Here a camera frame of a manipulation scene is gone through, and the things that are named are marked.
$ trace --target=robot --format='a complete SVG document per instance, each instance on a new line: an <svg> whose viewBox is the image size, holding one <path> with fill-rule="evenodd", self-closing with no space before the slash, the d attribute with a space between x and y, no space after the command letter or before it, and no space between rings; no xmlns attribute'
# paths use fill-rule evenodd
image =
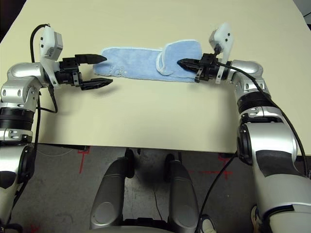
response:
<svg viewBox="0 0 311 233"><path fill-rule="evenodd" d="M55 102L53 89L61 84L89 90L112 82L103 78L82 80L78 66L103 62L106 58L102 56L81 54L57 62L62 38L49 25L40 25L33 32L31 46L35 32L42 27L40 62L34 62L32 52L32 63L11 67L8 81L1 89L0 232L9 228L22 232L18 224L10 224L10 215L34 172L36 145L30 146L31 127L37 104L38 111L44 110L39 105L39 90L47 87ZM185 58L178 64L196 72L197 83L215 80L218 84L228 82L235 86L240 119L235 156L253 168L261 231L311 232L311 180L294 166L298 148L305 158L303 147L285 113L272 101L262 78L262 66L252 61L228 60L233 35L227 23L211 34L209 42L213 54L204 53L201 60ZM56 105L51 112L57 112ZM93 203L89 232L200 232L203 208L199 212L187 170L172 156L166 158L164 170L164 180L171 183L167 222L147 218L123 220L124 180L132 178L135 172L133 152L127 149L125 156L114 161L103 177Z"/></svg>

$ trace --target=red tape marking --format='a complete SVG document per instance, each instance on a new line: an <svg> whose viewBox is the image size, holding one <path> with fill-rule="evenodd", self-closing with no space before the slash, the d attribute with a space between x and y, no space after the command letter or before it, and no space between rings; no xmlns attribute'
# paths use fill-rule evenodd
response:
<svg viewBox="0 0 311 233"><path fill-rule="evenodd" d="M82 154L82 159L81 159L81 163L80 163L79 174L82 173L84 158L85 158L85 155L86 155L86 154L89 154L90 149L91 149L91 147L89 147L89 148L87 149L87 151L84 151L84 150L79 150L79 151L78 151L78 154Z"/></svg>
<svg viewBox="0 0 311 233"><path fill-rule="evenodd" d="M39 227L35 227L33 224L30 224L30 232L36 233L37 231L39 231Z"/></svg>

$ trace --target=black band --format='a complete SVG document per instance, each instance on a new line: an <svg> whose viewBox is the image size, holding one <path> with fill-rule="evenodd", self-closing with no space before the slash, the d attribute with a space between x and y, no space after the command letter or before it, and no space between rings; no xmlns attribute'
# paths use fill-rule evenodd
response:
<svg viewBox="0 0 311 233"><path fill-rule="evenodd" d="M0 128L31 130L34 113L20 108L0 109Z"/></svg>
<svg viewBox="0 0 311 233"><path fill-rule="evenodd" d="M259 107L259 106L271 106L271 102L267 100L265 96L262 95L259 91L251 92L246 95L243 95L238 100L239 113L244 112L247 109Z"/></svg>

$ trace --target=tabletop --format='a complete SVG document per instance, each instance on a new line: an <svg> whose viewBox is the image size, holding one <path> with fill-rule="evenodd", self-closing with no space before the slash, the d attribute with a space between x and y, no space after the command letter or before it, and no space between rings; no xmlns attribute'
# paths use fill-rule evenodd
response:
<svg viewBox="0 0 311 233"><path fill-rule="evenodd" d="M311 154L311 32L292 0L27 0L0 44L0 84L12 65L31 61L29 39L38 24L50 23L62 34L61 60L106 47L158 49L181 39L196 39L210 53L208 38L223 22L235 37L229 59L263 66L273 100ZM37 61L41 33L35 39ZM80 71L84 80L98 77L91 65ZM39 142L236 151L231 85L113 80L97 90L55 90L59 112L41 114ZM47 90L41 92L41 106L53 108Z"/></svg>

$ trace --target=table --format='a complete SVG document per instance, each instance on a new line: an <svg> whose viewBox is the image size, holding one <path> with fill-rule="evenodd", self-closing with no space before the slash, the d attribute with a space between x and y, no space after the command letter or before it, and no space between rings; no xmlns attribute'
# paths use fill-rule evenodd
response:
<svg viewBox="0 0 311 233"><path fill-rule="evenodd" d="M311 154L311 32L292 0L27 0L0 44L0 84L10 66L31 61L29 38L38 24L62 34L61 59L111 46L160 48L180 39L196 39L209 53L209 35L225 21L235 36L230 59L263 66L274 101ZM97 77L90 65L80 70L85 80ZM59 113L42 113L39 142L235 152L238 117L230 85L113 80L98 90L55 90ZM41 106L52 108L47 90L41 92Z"/></svg>

